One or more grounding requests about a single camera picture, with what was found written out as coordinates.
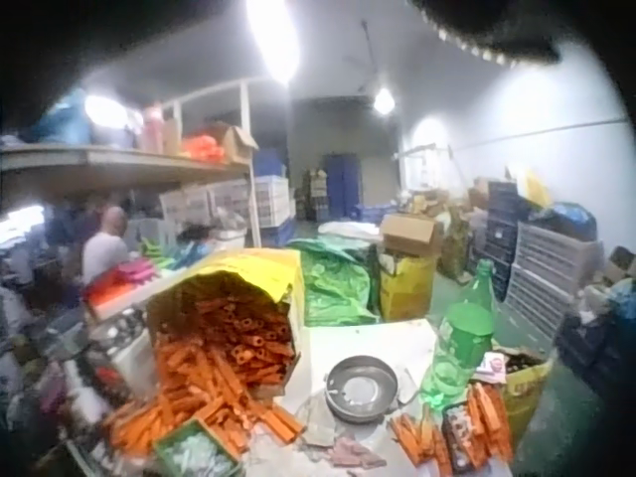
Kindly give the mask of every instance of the yellow box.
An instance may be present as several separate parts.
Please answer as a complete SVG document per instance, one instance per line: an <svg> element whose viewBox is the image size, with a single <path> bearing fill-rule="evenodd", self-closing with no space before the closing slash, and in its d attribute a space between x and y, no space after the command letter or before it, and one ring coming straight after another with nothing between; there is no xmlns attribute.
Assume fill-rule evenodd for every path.
<svg viewBox="0 0 636 477"><path fill-rule="evenodd" d="M423 318L430 308L437 255L381 252L380 308L387 321Z"/></svg>

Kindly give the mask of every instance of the white shirt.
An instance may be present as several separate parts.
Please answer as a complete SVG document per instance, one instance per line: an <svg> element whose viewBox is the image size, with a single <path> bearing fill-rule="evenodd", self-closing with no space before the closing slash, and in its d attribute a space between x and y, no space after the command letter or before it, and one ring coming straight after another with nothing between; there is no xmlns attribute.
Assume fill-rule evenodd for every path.
<svg viewBox="0 0 636 477"><path fill-rule="evenodd" d="M128 261L128 248L121 237L98 232L83 246L81 281L88 285L94 278Z"/></svg>

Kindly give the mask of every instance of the metal bowl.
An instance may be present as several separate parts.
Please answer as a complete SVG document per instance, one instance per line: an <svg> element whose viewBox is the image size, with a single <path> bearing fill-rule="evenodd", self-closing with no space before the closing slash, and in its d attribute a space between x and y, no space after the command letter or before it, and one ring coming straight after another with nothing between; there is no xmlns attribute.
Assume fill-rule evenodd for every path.
<svg viewBox="0 0 636 477"><path fill-rule="evenodd" d="M327 404L347 422L362 424L382 418L397 394L396 373L373 356L347 358L327 376Z"/></svg>

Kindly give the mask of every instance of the metal shelf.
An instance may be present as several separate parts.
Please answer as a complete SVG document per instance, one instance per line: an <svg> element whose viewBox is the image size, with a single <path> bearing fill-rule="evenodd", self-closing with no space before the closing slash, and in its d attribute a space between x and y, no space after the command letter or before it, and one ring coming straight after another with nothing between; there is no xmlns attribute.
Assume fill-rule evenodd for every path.
<svg viewBox="0 0 636 477"><path fill-rule="evenodd" d="M246 164L212 164L186 157L100 146L25 145L0 149L0 210L39 200L139 186L220 182L247 177ZM258 224L255 202L250 221ZM260 234L254 242L260 246Z"/></svg>

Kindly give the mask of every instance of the table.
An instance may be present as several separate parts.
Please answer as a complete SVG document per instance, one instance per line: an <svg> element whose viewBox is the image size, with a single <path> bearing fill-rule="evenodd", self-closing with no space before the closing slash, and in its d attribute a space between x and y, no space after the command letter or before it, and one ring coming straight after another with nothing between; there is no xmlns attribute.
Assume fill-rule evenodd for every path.
<svg viewBox="0 0 636 477"><path fill-rule="evenodd" d="M397 368L406 368L416 380L423 376L432 361L436 335L426 320L366 325L357 327L303 328L302 354L294 374L286 387L281 405L295 412L312 395L324 389L329 371L341 360L356 355L372 355ZM406 407L413 415L420 411L417 399ZM437 466L427 463L415 469L401 447L386 431L386 424L350 426L356 439L378 452L388 466L365 471L365 477L396 475L400 477L434 477ZM311 462L291 446L279 447L268 434L258 435L245 459L247 476L275 477L287 475L345 477L346 469L333 469L328 463ZM512 476L508 465L491 459L489 468L473 474L477 476Z"/></svg>

